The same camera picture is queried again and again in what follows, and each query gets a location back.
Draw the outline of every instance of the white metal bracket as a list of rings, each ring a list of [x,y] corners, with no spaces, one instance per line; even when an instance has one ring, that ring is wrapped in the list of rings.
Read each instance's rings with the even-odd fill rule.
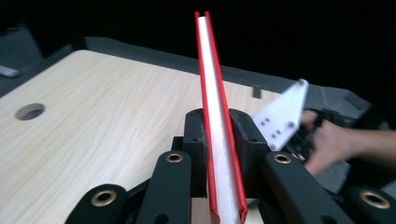
[[[271,150],[281,150],[299,129],[308,85],[299,79],[253,116]]]

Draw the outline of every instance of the wooden table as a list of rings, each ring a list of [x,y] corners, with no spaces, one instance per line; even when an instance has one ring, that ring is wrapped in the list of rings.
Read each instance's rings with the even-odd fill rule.
[[[252,98],[250,87],[228,82],[225,89],[229,107],[250,115],[276,97]],[[183,135],[186,113],[201,107],[199,76],[70,54],[0,99],[0,223],[64,223],[88,190],[132,189]],[[209,223],[208,214],[207,200],[194,199],[193,223]]]

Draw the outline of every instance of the red book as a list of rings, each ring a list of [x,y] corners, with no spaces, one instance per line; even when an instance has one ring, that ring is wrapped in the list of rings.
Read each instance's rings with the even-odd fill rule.
[[[233,128],[209,12],[195,12],[204,121],[208,142],[207,182],[212,223],[244,223],[248,212]]]

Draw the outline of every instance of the dark background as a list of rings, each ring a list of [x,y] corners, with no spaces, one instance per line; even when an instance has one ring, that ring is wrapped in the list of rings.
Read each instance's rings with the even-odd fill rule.
[[[84,36],[197,58],[194,12],[210,12],[222,65],[354,91],[375,102],[393,89],[396,13],[391,0],[2,0],[43,56]]]

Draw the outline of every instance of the round hole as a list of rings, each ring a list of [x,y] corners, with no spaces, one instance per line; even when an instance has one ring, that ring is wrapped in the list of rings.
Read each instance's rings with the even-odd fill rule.
[[[164,224],[169,221],[169,217],[166,214],[159,214],[154,218],[155,224]]]
[[[287,157],[285,155],[280,155],[280,154],[276,154],[274,156],[274,159],[275,159],[275,161],[277,161],[279,163],[284,163],[284,164],[291,162],[291,159],[289,157]]]
[[[370,204],[373,207],[379,209],[390,208],[389,201],[377,193],[371,192],[369,190],[363,190],[361,191],[360,196],[364,202]]]
[[[180,154],[170,154],[166,157],[166,160],[169,162],[180,162],[183,160],[183,156]]]
[[[15,118],[18,120],[35,119],[44,112],[45,108],[42,104],[26,105],[17,111]]]
[[[334,218],[327,216],[322,217],[321,221],[324,224],[337,224],[337,221]]]
[[[91,199],[91,203],[96,207],[106,206],[117,198],[117,193],[112,189],[106,189],[95,193]]]

